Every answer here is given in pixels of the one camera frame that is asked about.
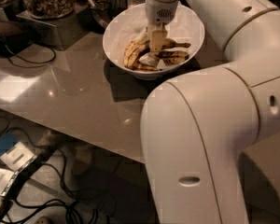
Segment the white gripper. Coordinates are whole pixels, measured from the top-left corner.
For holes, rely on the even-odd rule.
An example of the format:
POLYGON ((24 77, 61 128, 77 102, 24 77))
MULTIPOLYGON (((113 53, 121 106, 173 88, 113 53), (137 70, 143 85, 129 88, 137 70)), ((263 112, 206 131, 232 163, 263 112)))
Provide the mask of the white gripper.
POLYGON ((152 52, 160 51, 165 44, 167 31, 163 29, 166 24, 174 19, 177 5, 178 0, 165 2, 146 0, 147 29, 150 32, 152 31, 149 39, 149 46, 152 52))

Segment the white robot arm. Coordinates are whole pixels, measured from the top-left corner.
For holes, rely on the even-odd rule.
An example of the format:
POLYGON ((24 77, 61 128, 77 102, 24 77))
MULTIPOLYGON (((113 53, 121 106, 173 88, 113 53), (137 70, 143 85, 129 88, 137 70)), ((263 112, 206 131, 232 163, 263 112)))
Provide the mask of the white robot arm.
MULTIPOLYGON (((174 0, 147 0, 148 18, 174 0)), ((174 77, 147 98, 141 142, 161 224, 249 224, 238 157, 280 131, 280 8, 186 0, 227 63, 174 77)))

